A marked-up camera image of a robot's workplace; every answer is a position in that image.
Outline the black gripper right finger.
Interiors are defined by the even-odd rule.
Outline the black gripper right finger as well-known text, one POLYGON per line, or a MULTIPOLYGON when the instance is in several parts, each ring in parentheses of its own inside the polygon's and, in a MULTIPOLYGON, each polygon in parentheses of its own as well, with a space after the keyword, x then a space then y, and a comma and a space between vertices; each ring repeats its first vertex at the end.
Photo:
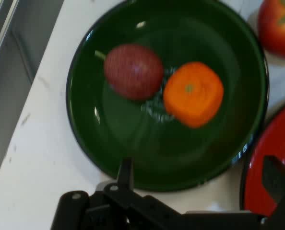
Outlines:
POLYGON ((285 165, 275 156, 265 156, 262 185, 276 203, 272 214, 261 225, 262 230, 285 230, 285 165))

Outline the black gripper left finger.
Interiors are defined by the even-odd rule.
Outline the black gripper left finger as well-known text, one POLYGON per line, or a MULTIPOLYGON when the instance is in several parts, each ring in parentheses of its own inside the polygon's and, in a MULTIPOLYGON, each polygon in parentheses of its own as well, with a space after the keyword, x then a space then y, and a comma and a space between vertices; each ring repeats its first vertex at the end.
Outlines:
POLYGON ((179 230, 181 214, 154 197, 133 190, 133 163, 124 159, 117 180, 88 195, 63 194, 53 218, 53 230, 179 230))

